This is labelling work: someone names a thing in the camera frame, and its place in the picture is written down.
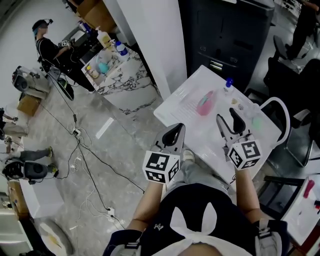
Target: embroidered logo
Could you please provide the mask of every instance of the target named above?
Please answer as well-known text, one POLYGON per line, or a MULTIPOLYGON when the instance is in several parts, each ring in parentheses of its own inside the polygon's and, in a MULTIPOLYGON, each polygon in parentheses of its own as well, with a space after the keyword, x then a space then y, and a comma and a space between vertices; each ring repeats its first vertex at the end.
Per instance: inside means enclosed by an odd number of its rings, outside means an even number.
POLYGON ((158 229, 159 231, 160 231, 161 229, 163 229, 163 227, 164 227, 164 226, 161 226, 161 223, 154 225, 154 229, 158 229))

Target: white bow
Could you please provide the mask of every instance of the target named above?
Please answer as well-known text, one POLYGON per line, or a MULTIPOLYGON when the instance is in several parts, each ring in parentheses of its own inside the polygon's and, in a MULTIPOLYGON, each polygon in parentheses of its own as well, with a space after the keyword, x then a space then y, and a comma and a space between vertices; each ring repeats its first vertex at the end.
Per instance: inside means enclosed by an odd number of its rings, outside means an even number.
POLYGON ((223 256, 250 256, 245 249, 222 240, 220 238, 210 236, 217 224, 217 213, 213 205, 209 202, 204 210, 201 232, 192 231, 187 228, 187 224, 181 210, 176 207, 172 213, 170 227, 185 237, 185 239, 175 242, 166 248, 158 251, 153 256, 177 256, 192 244, 205 243, 215 247, 223 256))

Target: blue cap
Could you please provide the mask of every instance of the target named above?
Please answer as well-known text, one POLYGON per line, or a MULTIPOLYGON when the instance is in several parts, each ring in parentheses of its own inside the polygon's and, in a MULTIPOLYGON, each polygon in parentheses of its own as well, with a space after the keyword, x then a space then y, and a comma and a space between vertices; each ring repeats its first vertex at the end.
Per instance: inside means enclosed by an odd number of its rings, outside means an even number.
POLYGON ((225 86, 228 87, 228 88, 230 88, 230 87, 233 85, 233 83, 234 83, 234 80, 233 80, 231 77, 228 77, 228 78, 226 79, 225 86))

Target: white box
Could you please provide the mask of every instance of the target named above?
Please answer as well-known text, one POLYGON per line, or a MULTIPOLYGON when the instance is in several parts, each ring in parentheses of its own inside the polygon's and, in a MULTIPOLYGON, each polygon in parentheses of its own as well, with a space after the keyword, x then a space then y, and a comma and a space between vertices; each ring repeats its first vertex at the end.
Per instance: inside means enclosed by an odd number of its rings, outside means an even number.
POLYGON ((180 155, 147 150, 142 170, 148 181, 168 184, 180 170, 180 155))
POLYGON ((52 216, 64 204, 54 179, 44 179, 33 185, 30 185, 27 179, 19 181, 32 218, 52 216))
POLYGON ((257 139, 234 143, 231 145, 228 157, 237 170, 253 167, 262 157, 260 143, 257 139))

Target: shoe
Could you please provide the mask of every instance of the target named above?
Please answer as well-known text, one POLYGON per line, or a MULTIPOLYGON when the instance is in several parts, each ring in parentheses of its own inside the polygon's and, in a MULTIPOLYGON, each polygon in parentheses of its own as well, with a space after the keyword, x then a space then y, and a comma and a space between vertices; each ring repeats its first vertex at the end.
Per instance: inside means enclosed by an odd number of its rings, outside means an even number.
POLYGON ((183 151, 182 161, 186 160, 192 161, 193 163, 195 162, 195 154, 189 149, 183 151))
POLYGON ((52 167, 52 173, 55 174, 56 172, 58 172, 58 168, 53 164, 53 163, 50 163, 48 165, 48 167, 52 167))
POLYGON ((52 156, 54 155, 54 150, 52 149, 52 147, 48 147, 48 149, 50 150, 50 153, 48 154, 48 158, 52 158, 52 156))

